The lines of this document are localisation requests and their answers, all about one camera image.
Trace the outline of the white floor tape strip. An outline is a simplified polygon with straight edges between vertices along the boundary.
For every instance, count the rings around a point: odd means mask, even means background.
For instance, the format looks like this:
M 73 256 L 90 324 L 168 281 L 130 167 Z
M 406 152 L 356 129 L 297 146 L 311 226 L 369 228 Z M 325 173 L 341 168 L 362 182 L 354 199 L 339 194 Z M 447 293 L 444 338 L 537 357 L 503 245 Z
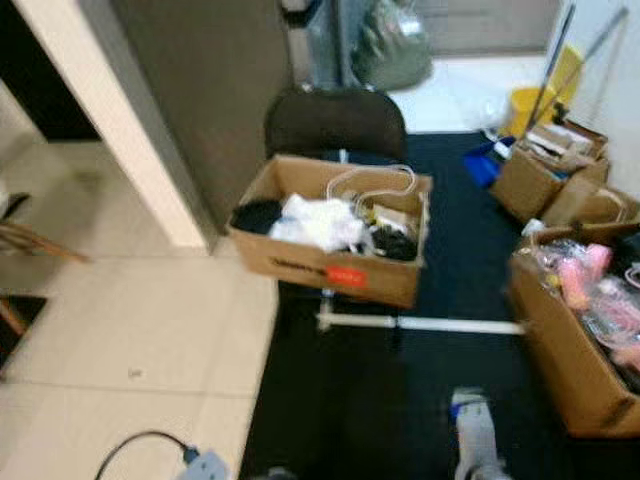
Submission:
M 412 317 L 396 315 L 317 314 L 317 328 L 330 326 L 361 326 L 361 328 L 408 329 L 422 332 L 474 333 L 521 337 L 525 329 L 517 323 L 452 319 L 452 317 Z

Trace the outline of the pink plastic bag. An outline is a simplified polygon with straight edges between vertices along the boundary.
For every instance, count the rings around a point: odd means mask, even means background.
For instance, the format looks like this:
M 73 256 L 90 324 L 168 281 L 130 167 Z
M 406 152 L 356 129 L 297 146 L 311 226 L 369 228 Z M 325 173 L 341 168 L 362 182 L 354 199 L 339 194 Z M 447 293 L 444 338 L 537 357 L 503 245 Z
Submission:
M 605 275 L 591 288 L 588 324 L 614 365 L 640 374 L 640 306 L 625 280 Z

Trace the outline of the brown wooden stick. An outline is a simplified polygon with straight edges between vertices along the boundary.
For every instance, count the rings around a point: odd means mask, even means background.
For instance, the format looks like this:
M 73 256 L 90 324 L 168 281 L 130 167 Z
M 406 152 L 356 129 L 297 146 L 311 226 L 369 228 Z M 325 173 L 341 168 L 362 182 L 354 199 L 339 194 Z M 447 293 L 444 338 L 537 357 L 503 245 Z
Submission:
M 59 259 L 90 264 L 92 262 L 90 256 L 65 247 L 64 244 L 55 242 L 54 239 L 42 236 L 35 229 L 15 223 L 12 220 L 18 214 L 20 207 L 26 204 L 29 198 L 31 198 L 29 193 L 15 193 L 15 195 L 6 197 L 3 215 L 0 218 L 0 241 L 8 243 L 9 246 L 17 248 L 17 250 L 27 253 L 27 255 L 46 253 L 46 255 L 59 257 Z

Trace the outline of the white crumpled cloth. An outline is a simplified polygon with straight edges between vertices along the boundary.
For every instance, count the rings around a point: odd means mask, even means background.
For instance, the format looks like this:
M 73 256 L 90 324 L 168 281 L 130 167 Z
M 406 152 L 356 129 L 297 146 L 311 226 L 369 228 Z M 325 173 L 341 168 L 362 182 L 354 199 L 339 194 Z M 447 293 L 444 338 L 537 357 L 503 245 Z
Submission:
M 351 201 L 300 195 L 285 200 L 282 215 L 268 230 L 274 241 L 306 244 L 326 253 L 356 251 L 366 243 L 366 234 L 366 221 Z

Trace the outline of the black floor mat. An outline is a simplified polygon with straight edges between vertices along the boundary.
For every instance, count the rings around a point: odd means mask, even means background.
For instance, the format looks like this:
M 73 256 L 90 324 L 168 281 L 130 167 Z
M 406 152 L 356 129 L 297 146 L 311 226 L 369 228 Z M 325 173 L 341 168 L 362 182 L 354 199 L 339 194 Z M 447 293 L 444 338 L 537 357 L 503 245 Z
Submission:
M 412 134 L 408 163 L 433 178 L 426 264 L 413 317 L 508 323 L 518 228 L 468 174 L 484 134 Z M 239 462 L 251 479 L 453 480 L 451 397 L 489 399 L 515 480 L 640 480 L 640 440 L 573 439 L 520 335 L 317 328 L 319 293 L 280 284 L 276 323 Z

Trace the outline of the large cardboard box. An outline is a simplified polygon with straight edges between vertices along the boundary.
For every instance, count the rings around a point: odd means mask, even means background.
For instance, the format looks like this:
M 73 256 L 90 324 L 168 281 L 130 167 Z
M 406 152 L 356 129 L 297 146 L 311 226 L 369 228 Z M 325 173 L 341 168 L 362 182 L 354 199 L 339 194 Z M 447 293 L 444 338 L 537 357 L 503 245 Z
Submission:
M 558 227 L 525 238 L 509 259 L 517 319 L 571 436 L 640 438 L 640 374 L 614 365 L 589 329 L 589 307 L 573 311 L 561 296 L 554 268 L 568 241 L 611 247 L 605 275 L 625 280 L 640 306 L 640 221 Z

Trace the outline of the yellow mop bucket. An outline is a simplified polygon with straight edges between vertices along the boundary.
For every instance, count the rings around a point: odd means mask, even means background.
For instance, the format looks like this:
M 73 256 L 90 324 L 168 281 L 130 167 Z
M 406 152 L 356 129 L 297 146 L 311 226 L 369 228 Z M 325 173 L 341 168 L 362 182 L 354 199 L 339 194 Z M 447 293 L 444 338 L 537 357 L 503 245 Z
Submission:
M 576 65 L 579 64 L 581 52 L 573 46 L 563 47 L 562 54 L 559 55 L 559 61 L 554 73 L 552 83 L 547 91 L 547 96 L 543 100 L 543 109 L 538 124 L 547 123 L 554 115 L 563 113 L 568 108 L 570 102 L 564 101 L 561 93 L 564 82 Z M 503 136 L 520 137 L 525 132 L 525 122 L 529 116 L 532 102 L 538 95 L 540 84 L 532 87 L 521 87 L 513 90 L 508 97 L 508 111 L 506 115 L 506 124 L 500 128 Z

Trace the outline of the grey metal stand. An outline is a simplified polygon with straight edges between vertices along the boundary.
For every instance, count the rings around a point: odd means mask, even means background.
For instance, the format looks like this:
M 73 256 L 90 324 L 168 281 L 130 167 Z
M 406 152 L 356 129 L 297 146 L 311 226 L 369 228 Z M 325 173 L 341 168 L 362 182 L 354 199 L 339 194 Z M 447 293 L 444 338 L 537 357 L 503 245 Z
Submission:
M 355 87 L 346 0 L 276 0 L 284 20 L 293 82 L 320 90 Z

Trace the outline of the black bundled item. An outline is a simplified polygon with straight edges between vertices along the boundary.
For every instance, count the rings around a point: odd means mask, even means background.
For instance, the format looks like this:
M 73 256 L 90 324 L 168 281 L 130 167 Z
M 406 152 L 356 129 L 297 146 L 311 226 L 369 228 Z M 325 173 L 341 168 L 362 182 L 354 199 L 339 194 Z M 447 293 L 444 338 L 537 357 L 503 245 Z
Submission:
M 404 230 L 384 225 L 372 230 L 370 238 L 372 255 L 379 259 L 412 262 L 419 256 L 419 243 Z

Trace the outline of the pink bottle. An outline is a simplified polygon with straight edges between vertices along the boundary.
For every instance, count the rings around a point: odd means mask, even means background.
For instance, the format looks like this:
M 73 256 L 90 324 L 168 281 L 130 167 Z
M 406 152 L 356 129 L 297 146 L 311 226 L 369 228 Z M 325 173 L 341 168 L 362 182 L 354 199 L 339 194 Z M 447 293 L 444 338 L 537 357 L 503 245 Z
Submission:
M 582 311 L 590 306 L 591 292 L 609 269 L 612 253 L 612 248 L 604 244 L 564 243 L 564 255 L 554 271 L 563 301 L 571 310 Z

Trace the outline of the black cloth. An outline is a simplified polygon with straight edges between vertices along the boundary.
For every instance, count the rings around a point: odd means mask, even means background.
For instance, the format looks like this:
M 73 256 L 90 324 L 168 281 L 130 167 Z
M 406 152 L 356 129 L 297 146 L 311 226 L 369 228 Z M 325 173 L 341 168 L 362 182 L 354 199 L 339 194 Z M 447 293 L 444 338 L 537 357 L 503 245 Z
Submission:
M 236 207 L 230 215 L 229 225 L 233 230 L 242 230 L 269 236 L 270 230 L 282 219 L 283 205 L 278 198 L 256 198 Z

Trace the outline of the cardboard box red label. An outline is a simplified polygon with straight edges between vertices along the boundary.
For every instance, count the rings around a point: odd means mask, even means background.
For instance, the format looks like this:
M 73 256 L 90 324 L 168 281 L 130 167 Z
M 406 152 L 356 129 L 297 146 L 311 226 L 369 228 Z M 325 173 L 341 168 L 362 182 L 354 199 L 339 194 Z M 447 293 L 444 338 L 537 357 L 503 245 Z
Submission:
M 366 221 L 366 243 L 356 251 L 326 253 L 306 244 L 233 230 L 229 223 L 228 232 L 252 273 L 380 305 L 410 308 L 415 305 L 426 264 L 431 192 L 433 179 L 406 165 L 370 166 L 276 155 L 253 178 L 237 207 L 256 198 L 278 198 L 283 205 L 291 195 L 351 201 Z M 370 234 L 384 225 L 404 230 L 419 243 L 415 261 L 397 262 L 372 255 Z

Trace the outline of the open cardboard box with papers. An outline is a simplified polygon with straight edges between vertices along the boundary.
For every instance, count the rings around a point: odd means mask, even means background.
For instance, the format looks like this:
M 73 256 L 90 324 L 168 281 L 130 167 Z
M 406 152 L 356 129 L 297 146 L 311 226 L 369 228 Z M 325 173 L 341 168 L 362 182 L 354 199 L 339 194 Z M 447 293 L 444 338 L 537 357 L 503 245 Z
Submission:
M 534 125 L 509 147 L 490 192 L 513 218 L 527 221 L 544 212 L 573 179 L 607 179 L 609 138 L 579 123 Z

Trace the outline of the grey green plastic bag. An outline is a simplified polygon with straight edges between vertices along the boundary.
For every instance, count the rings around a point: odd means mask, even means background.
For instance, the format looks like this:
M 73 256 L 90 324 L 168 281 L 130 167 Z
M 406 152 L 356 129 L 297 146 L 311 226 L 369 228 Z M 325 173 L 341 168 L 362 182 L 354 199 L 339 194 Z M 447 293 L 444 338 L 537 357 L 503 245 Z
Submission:
M 430 42 L 415 0 L 374 0 L 358 24 L 352 73 L 374 90 L 407 90 L 433 73 Z

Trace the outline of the dark brown door panel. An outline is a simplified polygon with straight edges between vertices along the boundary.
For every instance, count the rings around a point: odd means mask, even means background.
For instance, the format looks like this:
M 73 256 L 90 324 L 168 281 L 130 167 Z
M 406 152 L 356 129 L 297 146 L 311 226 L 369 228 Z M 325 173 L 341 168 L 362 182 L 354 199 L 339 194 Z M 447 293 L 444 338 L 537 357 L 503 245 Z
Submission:
M 111 8 L 224 232 L 268 159 L 266 110 L 292 83 L 280 0 L 111 0 Z

